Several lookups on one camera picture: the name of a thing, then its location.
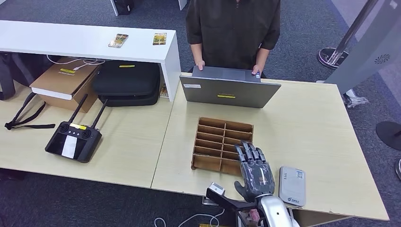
yellow tape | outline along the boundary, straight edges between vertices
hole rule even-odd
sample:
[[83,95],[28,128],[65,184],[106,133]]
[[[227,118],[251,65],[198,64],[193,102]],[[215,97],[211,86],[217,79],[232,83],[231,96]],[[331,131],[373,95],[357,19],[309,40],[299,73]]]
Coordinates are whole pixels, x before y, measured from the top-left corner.
[[72,71],[72,70],[66,70],[66,69],[60,69],[60,71],[63,71],[63,72],[69,72],[69,73],[75,73],[75,71]]
[[134,68],[135,65],[120,65],[119,68]]
[[74,128],[77,128],[77,129],[82,129],[82,130],[87,129],[87,128],[86,128],[85,126],[83,126],[83,125],[74,124],[74,123],[71,123],[70,126],[72,126],[72,127],[74,127]]
[[222,95],[217,95],[217,97],[220,97],[220,98],[235,98],[235,96],[222,96]]
[[210,227],[209,224],[199,224],[199,227]]

stanchion post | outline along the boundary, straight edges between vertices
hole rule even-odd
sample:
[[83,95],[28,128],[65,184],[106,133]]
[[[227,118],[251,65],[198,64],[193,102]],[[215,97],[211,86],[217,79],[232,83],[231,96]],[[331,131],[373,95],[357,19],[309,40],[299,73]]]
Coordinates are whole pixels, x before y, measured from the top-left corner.
[[336,69],[341,65],[346,57],[348,57],[348,53],[345,52],[345,48],[347,47],[349,41],[359,30],[359,28],[364,23],[365,19],[375,7],[378,1],[379,0],[368,0],[366,2],[361,12],[358,14],[357,18],[352,23],[351,27],[349,28],[336,49],[328,47],[319,51],[319,53],[317,54],[317,59],[320,61],[321,64],[331,69]]

white power bank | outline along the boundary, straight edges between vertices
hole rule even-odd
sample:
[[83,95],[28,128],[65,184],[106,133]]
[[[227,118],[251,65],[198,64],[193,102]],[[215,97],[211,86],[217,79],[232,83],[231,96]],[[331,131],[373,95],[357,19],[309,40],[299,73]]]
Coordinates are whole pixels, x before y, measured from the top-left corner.
[[305,172],[287,166],[280,168],[279,197],[286,203],[305,205]]

robotic arm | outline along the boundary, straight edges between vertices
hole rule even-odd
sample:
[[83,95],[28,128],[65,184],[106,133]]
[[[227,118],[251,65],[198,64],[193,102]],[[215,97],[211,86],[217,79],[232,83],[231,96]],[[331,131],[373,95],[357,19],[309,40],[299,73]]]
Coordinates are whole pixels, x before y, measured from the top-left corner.
[[238,181],[235,189],[246,202],[228,199],[224,196],[224,188],[212,183],[206,196],[219,206],[231,211],[258,209],[263,214],[266,227],[299,227],[292,219],[283,201],[274,196],[274,179],[269,163],[266,162],[262,150],[252,143],[242,141],[242,147],[235,145],[239,155],[244,186]]

person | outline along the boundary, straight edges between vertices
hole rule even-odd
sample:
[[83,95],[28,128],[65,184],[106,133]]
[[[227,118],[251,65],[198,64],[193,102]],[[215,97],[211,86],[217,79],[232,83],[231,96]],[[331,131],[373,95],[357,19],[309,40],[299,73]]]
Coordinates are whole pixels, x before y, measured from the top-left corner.
[[262,74],[280,36],[280,0],[191,0],[187,39],[195,65]]

